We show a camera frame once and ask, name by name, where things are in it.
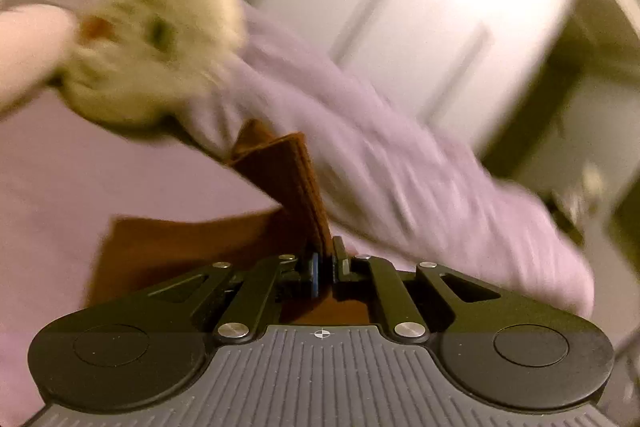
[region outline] silver bolt head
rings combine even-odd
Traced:
[[[241,339],[249,333],[249,328],[239,322],[228,322],[218,328],[218,334],[226,339]]]
[[[394,331],[396,332],[396,335],[406,337],[408,339],[417,339],[427,332],[426,328],[422,324],[418,324],[416,322],[401,322],[400,324],[396,324]]]

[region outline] brown towel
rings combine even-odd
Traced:
[[[248,269],[270,255],[298,254],[305,245],[323,256],[332,255],[328,222],[303,134],[274,138],[259,121],[247,121],[227,163],[283,208],[208,223],[120,219],[102,248],[88,305],[216,261]],[[329,294],[288,303],[282,318],[322,325],[368,323],[364,304],[338,303]]]

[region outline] circular pad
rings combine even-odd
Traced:
[[[100,367],[118,367],[133,362],[149,347],[148,335],[123,324],[96,326],[78,335],[76,355],[86,363]]]
[[[510,362],[545,367],[564,359],[569,343],[556,330],[533,324],[504,328],[494,338],[495,350]]]

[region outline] lavender cloth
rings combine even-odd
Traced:
[[[590,266],[537,197],[496,182],[468,147],[405,118],[255,9],[246,18],[226,87],[179,115],[204,149],[227,156],[246,118],[302,131],[332,232],[352,250],[398,269],[446,264],[590,316]]]

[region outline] wall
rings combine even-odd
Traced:
[[[478,153],[486,151],[516,110],[566,23],[574,0],[494,0],[488,5],[493,9],[490,38],[495,44],[468,65],[461,82],[450,92],[454,103],[443,104],[428,120],[472,144]],[[540,24],[546,27],[544,33],[539,33]],[[531,39],[535,34],[544,34],[544,39]]]
[[[582,61],[572,57],[576,47],[586,48],[575,25],[565,28],[513,118],[498,133],[482,156],[482,164],[498,178],[510,179],[531,154],[568,93],[582,76]]]
[[[640,168],[640,82],[602,63],[586,70],[514,177],[532,190],[562,189],[580,177],[587,160],[608,184],[601,211],[585,233],[596,283],[593,321],[619,344],[640,324],[640,282],[628,252],[607,227]]]

